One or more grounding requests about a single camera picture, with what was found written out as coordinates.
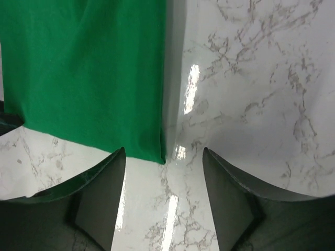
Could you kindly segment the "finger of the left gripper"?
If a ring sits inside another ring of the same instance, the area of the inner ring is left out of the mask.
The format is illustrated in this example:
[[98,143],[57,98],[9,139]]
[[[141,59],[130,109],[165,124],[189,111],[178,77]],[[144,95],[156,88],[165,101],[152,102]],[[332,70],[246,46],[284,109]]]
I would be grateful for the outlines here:
[[24,122],[14,114],[6,113],[4,102],[0,102],[0,136],[21,127]]

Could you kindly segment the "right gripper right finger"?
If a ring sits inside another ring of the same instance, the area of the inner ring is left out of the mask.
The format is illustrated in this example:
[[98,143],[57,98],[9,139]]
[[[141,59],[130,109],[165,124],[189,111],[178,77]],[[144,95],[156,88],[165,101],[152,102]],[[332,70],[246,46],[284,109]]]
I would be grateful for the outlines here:
[[334,250],[334,196],[276,187],[210,149],[203,170],[220,250]]

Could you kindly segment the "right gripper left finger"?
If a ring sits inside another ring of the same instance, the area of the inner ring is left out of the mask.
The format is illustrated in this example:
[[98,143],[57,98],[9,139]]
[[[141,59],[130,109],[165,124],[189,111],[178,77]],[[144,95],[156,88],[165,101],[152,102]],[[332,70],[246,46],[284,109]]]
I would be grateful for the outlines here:
[[31,198],[1,202],[1,250],[111,250],[124,148]]

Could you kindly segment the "green t-shirt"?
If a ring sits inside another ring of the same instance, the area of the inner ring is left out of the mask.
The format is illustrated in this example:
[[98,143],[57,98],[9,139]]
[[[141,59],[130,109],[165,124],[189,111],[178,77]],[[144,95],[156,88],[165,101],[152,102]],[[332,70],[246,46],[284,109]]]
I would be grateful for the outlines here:
[[165,163],[166,1],[1,1],[4,108],[32,130]]

